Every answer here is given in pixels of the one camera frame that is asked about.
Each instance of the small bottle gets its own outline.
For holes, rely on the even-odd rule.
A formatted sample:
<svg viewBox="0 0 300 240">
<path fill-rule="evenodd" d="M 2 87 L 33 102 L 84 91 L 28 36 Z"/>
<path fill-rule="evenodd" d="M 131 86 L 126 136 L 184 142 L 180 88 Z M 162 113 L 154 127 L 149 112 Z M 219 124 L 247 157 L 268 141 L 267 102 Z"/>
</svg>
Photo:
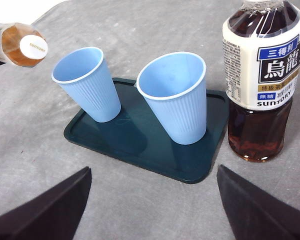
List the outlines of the small bottle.
<svg viewBox="0 0 300 240">
<path fill-rule="evenodd" d="M 33 67 L 48 53 L 43 36 L 32 26 L 0 23 L 0 61 L 22 67 Z"/>
<path fill-rule="evenodd" d="M 300 70 L 300 10 L 286 0 L 244 0 L 222 27 L 228 140 L 265 162 L 284 145 Z"/>
</svg>

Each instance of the white bottle cap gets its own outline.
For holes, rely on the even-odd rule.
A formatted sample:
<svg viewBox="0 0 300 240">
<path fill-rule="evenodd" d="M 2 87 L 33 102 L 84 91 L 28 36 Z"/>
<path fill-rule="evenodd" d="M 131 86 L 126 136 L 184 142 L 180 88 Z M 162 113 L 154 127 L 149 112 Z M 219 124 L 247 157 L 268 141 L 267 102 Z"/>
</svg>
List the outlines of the white bottle cap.
<svg viewBox="0 0 300 240">
<path fill-rule="evenodd" d="M 20 50 L 29 59 L 43 59 L 48 53 L 48 44 L 40 36 L 27 35 L 20 41 Z"/>
</svg>

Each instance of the suntory logo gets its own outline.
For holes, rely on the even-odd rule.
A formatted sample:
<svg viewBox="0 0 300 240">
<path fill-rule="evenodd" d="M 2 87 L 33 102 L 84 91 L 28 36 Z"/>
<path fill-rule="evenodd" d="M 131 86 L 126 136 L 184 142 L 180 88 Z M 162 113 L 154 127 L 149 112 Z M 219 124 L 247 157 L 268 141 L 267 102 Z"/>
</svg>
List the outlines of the suntory logo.
<svg viewBox="0 0 300 240">
<path fill-rule="evenodd" d="M 33 43 L 30 43 L 30 46 L 33 47 L 33 48 L 35 48 L 35 49 L 38 49 L 38 50 L 41 51 L 41 52 L 45 52 L 45 51 L 46 51 L 46 50 L 43 49 L 42 47 L 39 47 L 39 46 L 37 46 L 37 45 L 35 45 L 35 44 L 33 44 Z"/>
</svg>

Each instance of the bottle label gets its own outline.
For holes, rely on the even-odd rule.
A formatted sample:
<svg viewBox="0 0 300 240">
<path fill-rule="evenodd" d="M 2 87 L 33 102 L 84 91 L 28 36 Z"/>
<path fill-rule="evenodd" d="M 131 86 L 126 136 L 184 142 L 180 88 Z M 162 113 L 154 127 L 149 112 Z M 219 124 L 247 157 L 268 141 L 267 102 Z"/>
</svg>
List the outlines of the bottle label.
<svg viewBox="0 0 300 240">
<path fill-rule="evenodd" d="M 300 22 L 274 37 L 241 37 L 223 25 L 228 97 L 245 109 L 266 111 L 293 95 L 300 70 Z"/>
<path fill-rule="evenodd" d="M 226 93 L 241 102 L 241 49 L 239 45 L 223 39 Z"/>
<path fill-rule="evenodd" d="M 257 61 L 257 106 L 277 106 L 287 102 L 294 93 L 298 80 L 299 36 L 281 45 L 259 48 Z"/>
</svg>

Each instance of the brown liquid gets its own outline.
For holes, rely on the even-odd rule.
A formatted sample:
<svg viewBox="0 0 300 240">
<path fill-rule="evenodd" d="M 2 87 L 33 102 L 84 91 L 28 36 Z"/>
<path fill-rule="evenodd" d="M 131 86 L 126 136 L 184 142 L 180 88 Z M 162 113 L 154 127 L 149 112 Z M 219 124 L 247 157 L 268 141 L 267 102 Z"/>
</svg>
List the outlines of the brown liquid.
<svg viewBox="0 0 300 240">
<path fill-rule="evenodd" d="M 283 6 L 271 10 L 239 10 L 230 17 L 229 26 L 241 37 L 249 38 L 255 33 L 259 38 L 268 38 L 293 28 L 299 17 L 297 10 L 283 1 Z M 276 156 L 284 146 L 291 106 L 292 98 L 283 106 L 268 111 L 245 109 L 230 101 L 228 140 L 231 148 L 251 162 L 265 162 Z"/>
<path fill-rule="evenodd" d="M 20 41 L 26 35 L 36 35 L 43 38 L 41 34 L 31 26 L 15 23 L 2 33 L 2 49 L 4 54 L 16 65 L 33 67 L 43 59 L 30 59 L 23 55 L 20 50 Z"/>
<path fill-rule="evenodd" d="M 291 98 L 274 110 L 254 111 L 230 101 L 228 140 L 231 148 L 252 162 L 265 162 L 277 155 L 284 146 L 292 102 Z"/>
<path fill-rule="evenodd" d="M 255 32 L 259 37 L 267 38 L 291 29 L 298 22 L 298 17 L 297 10 L 289 2 L 283 1 L 283 7 L 264 12 L 239 10 L 230 17 L 229 26 L 232 32 L 241 37 L 249 38 Z"/>
</svg>

